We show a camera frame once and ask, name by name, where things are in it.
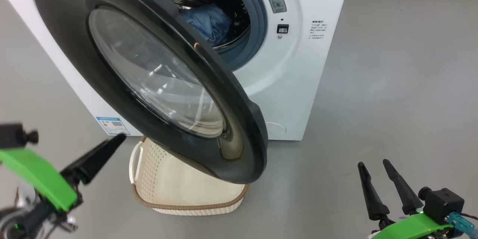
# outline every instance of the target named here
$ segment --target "black cable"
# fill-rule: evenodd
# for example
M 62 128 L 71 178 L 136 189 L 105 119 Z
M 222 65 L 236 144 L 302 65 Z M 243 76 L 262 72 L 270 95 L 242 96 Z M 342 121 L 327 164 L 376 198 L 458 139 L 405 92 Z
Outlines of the black cable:
M 469 217 L 469 218 L 478 220 L 478 217 L 475 217 L 474 215 L 468 215 L 468 214 L 463 214 L 463 213 L 460 213 L 460 215 L 462 215 L 463 217 Z
M 53 232 L 55 231 L 56 227 L 58 227 L 58 225 L 54 225 L 49 231 L 48 233 L 45 235 L 45 237 L 43 239 L 48 239 L 50 237 L 51 234 L 53 234 Z

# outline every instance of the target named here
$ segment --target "front-loading washing machine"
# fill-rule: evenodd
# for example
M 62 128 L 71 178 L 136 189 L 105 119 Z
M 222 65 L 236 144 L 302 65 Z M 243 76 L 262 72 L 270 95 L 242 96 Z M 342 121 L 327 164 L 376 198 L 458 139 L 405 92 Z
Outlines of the front-loading washing machine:
M 106 133 L 236 183 L 260 176 L 268 139 L 302 139 L 343 4 L 9 1 Z M 183 16 L 208 5 L 228 19 L 215 44 Z

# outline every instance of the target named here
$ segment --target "basket handle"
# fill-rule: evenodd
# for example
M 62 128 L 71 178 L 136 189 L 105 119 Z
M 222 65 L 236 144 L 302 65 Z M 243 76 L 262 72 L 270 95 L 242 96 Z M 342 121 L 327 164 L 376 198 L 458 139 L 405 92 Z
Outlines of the basket handle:
M 136 180 L 138 180 L 138 171 L 140 169 L 140 166 L 138 164 L 138 167 L 136 168 L 136 173 L 134 172 L 134 161 L 136 159 L 136 156 L 138 155 L 138 152 L 140 152 L 140 158 L 138 160 L 138 163 L 141 162 L 141 156 L 143 153 L 143 147 L 141 146 L 143 144 L 142 141 L 138 142 L 136 146 L 133 149 L 133 152 L 131 152 L 131 157 L 130 157 L 130 167 L 129 167 L 129 174 L 130 174 L 130 182 L 131 184 L 135 184 Z

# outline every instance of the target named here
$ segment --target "white front panel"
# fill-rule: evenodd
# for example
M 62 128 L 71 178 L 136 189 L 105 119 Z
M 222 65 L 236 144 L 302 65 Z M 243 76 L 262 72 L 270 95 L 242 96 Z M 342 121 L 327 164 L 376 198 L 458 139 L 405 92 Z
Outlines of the white front panel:
M 95 120 L 120 118 L 131 135 L 141 135 L 73 67 L 43 23 L 34 1 L 9 1 Z M 285 0 L 287 12 L 275 14 L 268 0 L 263 1 L 268 16 L 267 36 L 257 55 L 234 74 L 251 100 L 261 107 L 266 122 L 271 122 L 270 139 L 301 140 L 343 0 Z M 314 28 L 311 33 L 318 24 L 314 21 L 326 24 L 321 38 L 310 36 L 319 32 Z M 289 33 L 281 34 L 281 39 L 276 33 L 277 24 L 290 25 Z

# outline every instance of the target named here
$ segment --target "gray floor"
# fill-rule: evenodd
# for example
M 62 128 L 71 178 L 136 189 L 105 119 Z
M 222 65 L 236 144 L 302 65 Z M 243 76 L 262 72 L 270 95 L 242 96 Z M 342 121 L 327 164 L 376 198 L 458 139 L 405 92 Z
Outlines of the gray floor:
M 450 188 L 478 214 L 476 0 L 345 0 L 302 142 L 270 142 L 269 163 L 229 215 L 176 217 L 139 205 L 128 139 L 53 238 L 365 238 L 357 163 L 364 161 L 397 220 L 388 158 L 410 186 Z M 106 135 L 6 0 L 0 0 L 0 121 L 38 128 L 35 150 L 62 168 Z M 0 207 L 16 179 L 0 168 Z

